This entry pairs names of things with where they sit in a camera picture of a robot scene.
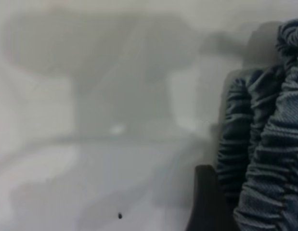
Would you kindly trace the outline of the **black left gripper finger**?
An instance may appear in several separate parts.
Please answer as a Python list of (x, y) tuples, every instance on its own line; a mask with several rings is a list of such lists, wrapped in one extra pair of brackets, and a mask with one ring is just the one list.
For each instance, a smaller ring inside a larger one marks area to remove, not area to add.
[(234, 231), (230, 212), (217, 174), (210, 165), (199, 165), (194, 171), (194, 198), (187, 231)]

